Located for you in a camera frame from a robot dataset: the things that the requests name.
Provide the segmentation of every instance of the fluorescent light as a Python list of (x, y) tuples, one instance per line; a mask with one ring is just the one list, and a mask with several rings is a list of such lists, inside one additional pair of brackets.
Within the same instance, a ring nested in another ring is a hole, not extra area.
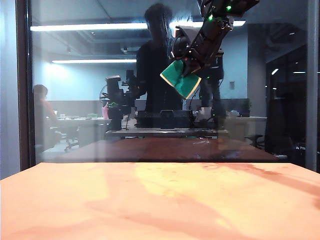
[(275, 70), (273, 70), (273, 72), (271, 73), (271, 75), (275, 75), (276, 72), (278, 72), (279, 68), (276, 68)]
[(52, 31), (80, 31), (80, 30), (135, 30), (148, 29), (146, 23), (107, 23), (107, 24), (77, 24), (77, 25), (47, 25), (32, 26), (33, 32), (52, 32)]
[[(234, 27), (241, 27), (246, 23), (246, 21), (234, 21)], [(201, 28), (204, 23), (202, 21), (173, 21), (170, 23), (170, 28), (175, 28), (176, 26), (187, 26), (187, 27), (194, 27), (194, 28)]]
[(294, 71), (293, 74), (306, 74), (306, 71)]
[(173, 21), (170, 23), (170, 28), (174, 29), (176, 26), (201, 28), (204, 23), (202, 21)]
[(234, 21), (233, 26), (234, 27), (241, 27), (246, 23), (246, 21)]
[[(246, 21), (234, 21), (233, 26), (243, 26)], [(177, 25), (201, 28), (202, 21), (175, 21), (170, 23), (171, 28)], [(56, 31), (93, 31), (93, 30), (144, 30), (148, 26), (144, 22), (140, 23), (106, 23), (106, 24), (76, 24), (76, 25), (46, 25), (46, 26), (31, 26), (33, 32), (56, 32)]]
[(91, 60), (53, 60), (54, 64), (130, 64), (136, 59), (91, 59)]

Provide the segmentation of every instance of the orange tabletop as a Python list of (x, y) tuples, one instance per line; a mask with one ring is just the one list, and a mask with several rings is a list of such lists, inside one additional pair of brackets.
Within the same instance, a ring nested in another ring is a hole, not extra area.
[(2, 240), (319, 240), (320, 175), (286, 163), (40, 163), (0, 181)]

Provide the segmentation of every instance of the black shirt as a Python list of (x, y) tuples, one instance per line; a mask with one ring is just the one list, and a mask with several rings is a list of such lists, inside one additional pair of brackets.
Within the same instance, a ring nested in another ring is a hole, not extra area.
[(136, 55), (136, 74), (140, 94), (147, 92), (145, 111), (181, 110), (182, 98), (166, 83), (160, 74), (169, 66), (167, 47), (155, 48), (149, 41), (141, 46)]

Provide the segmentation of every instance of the wall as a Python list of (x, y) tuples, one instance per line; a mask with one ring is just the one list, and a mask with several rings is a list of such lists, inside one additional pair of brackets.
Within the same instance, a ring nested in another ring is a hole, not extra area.
[(222, 42), (224, 80), (220, 86), (223, 99), (246, 99), (248, 87), (248, 28), (235, 27)]
[(266, 102), (266, 55), (265, 39), (261, 25), (250, 24), (248, 30), (248, 98), (252, 116), (265, 117)]
[[(224, 99), (247, 98), (248, 29), (236, 27), (222, 43), (224, 76), (220, 87)], [(48, 100), (97, 100), (105, 78), (120, 75), (126, 80), (126, 70), (136, 70), (135, 64), (53, 64), (54, 56), (35, 49), (33, 52), (33, 82), (48, 88)], [(230, 89), (235, 81), (235, 89)]]
[(48, 88), (47, 100), (99, 100), (106, 77), (120, 75), (126, 81), (126, 70), (135, 64), (55, 64), (52, 57), (33, 54), (33, 84)]
[(20, 171), (16, 1), (0, 2), (0, 177)]

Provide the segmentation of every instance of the green cloth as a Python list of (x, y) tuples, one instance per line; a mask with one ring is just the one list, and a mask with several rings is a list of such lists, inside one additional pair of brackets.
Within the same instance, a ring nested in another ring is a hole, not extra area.
[(194, 74), (182, 76), (184, 62), (182, 60), (174, 61), (170, 64), (160, 76), (185, 99), (188, 99), (197, 89), (201, 77)]

